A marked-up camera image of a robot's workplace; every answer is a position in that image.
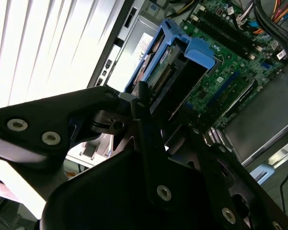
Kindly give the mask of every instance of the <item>black plastic arm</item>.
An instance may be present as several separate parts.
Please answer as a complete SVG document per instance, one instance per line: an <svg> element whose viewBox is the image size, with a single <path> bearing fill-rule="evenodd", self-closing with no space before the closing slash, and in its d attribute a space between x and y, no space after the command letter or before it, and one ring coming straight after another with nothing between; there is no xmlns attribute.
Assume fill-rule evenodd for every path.
<svg viewBox="0 0 288 230"><path fill-rule="evenodd" d="M73 146L117 134L130 104L98 86L0 109L0 158L36 169L57 168Z"/></svg>

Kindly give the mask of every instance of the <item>mounting hole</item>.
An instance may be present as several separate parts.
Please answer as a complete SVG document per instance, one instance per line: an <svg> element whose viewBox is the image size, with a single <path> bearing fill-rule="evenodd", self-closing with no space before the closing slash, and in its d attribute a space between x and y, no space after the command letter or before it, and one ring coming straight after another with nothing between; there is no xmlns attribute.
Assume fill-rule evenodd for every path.
<svg viewBox="0 0 288 230"><path fill-rule="evenodd" d="M138 105L141 107L145 107L145 105L142 102L138 102Z"/></svg>
<svg viewBox="0 0 288 230"><path fill-rule="evenodd" d="M276 230L283 230L282 227L276 221L272 221L272 224Z"/></svg>
<svg viewBox="0 0 288 230"><path fill-rule="evenodd" d="M157 188L158 196L163 199L164 201L170 201L172 198L172 193L168 189L168 187L164 185L159 185Z"/></svg>
<svg viewBox="0 0 288 230"><path fill-rule="evenodd" d="M42 141L47 145L58 145L61 137L56 132L48 131L42 135Z"/></svg>
<svg viewBox="0 0 288 230"><path fill-rule="evenodd" d="M122 123L121 121L118 121L118 122L115 122L114 125L113 125L113 128L114 129L121 129L124 127L124 123Z"/></svg>
<svg viewBox="0 0 288 230"><path fill-rule="evenodd" d="M219 149L222 151L222 152L226 152L225 148L223 146L219 146Z"/></svg>
<svg viewBox="0 0 288 230"><path fill-rule="evenodd" d="M28 128L28 123L22 119L11 119L8 121L7 127L12 131L21 132Z"/></svg>
<svg viewBox="0 0 288 230"><path fill-rule="evenodd" d="M110 93L110 92L107 92L106 96L109 97L109 98L114 98L114 95L112 93Z"/></svg>
<svg viewBox="0 0 288 230"><path fill-rule="evenodd" d="M235 194L232 197L232 201L234 203L236 212L238 213L238 215L244 219L246 217L248 217L250 210L248 207L248 204L246 202L246 200L243 198L243 196L241 196L240 194Z"/></svg>
<svg viewBox="0 0 288 230"><path fill-rule="evenodd" d="M235 215L232 213L232 211L230 209L228 209L227 207L222 208L222 214L224 216L224 218L231 224L235 224L236 223L236 217Z"/></svg>
<svg viewBox="0 0 288 230"><path fill-rule="evenodd" d="M198 131L198 129L196 129L196 128L193 128L193 132L196 134L200 134L200 131Z"/></svg>

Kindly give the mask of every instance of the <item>red wire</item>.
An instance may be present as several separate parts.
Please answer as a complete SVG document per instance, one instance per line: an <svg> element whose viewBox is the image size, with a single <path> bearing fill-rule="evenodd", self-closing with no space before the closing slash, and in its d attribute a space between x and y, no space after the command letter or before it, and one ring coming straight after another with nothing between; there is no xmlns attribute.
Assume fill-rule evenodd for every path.
<svg viewBox="0 0 288 230"><path fill-rule="evenodd" d="M278 9L275 18L277 18L285 9L287 9L287 7L288 7L288 3L283 9Z"/></svg>

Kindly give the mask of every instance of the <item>motherboard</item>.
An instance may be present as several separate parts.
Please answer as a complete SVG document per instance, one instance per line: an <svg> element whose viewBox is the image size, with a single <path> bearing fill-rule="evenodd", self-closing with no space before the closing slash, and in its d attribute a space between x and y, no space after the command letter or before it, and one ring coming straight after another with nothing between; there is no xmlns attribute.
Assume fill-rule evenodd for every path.
<svg viewBox="0 0 288 230"><path fill-rule="evenodd" d="M275 77L282 77L285 60L277 41L268 34L245 29L232 15L242 9L226 0L204 0L181 24L191 37L209 43L216 61L193 89L187 103L197 111L201 130L224 128Z"/></svg>

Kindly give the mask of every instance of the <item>silver screw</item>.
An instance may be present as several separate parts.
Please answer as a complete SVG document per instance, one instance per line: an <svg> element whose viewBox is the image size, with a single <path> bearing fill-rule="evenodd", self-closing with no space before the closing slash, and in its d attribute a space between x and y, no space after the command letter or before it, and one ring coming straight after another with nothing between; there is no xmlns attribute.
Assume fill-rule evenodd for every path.
<svg viewBox="0 0 288 230"><path fill-rule="evenodd" d="M196 134L200 134L200 131L198 131L198 129L196 129L196 128L193 128L193 132Z"/></svg>
<svg viewBox="0 0 288 230"><path fill-rule="evenodd" d="M172 198L172 193L168 189L168 187L164 185L159 185L157 188L158 196L163 199L164 201L170 201Z"/></svg>
<svg viewBox="0 0 288 230"><path fill-rule="evenodd" d="M222 151L222 152L226 152L225 148L223 146L219 146L219 149Z"/></svg>
<svg viewBox="0 0 288 230"><path fill-rule="evenodd" d="M42 135L42 141L47 145L58 145L61 137L56 132L48 131Z"/></svg>
<svg viewBox="0 0 288 230"><path fill-rule="evenodd" d="M142 102L138 102L138 105L141 107L145 107L145 105Z"/></svg>
<svg viewBox="0 0 288 230"><path fill-rule="evenodd" d="M107 93L106 93L106 96L107 96L107 97L110 97L110 98L114 98L114 95L111 94L110 92L107 92Z"/></svg>
<svg viewBox="0 0 288 230"><path fill-rule="evenodd" d="M26 123L22 119L11 119L8 121L7 127L10 130L13 130L16 132L21 132L21 131L24 131L28 128L28 123Z"/></svg>
<svg viewBox="0 0 288 230"><path fill-rule="evenodd" d="M235 215L232 213L232 211L230 209L228 209L227 207L222 208L222 214L225 217L225 219L231 223L231 224L235 224L236 223L236 217Z"/></svg>
<svg viewBox="0 0 288 230"><path fill-rule="evenodd" d="M276 221L272 221L272 224L276 230L283 230L282 227Z"/></svg>

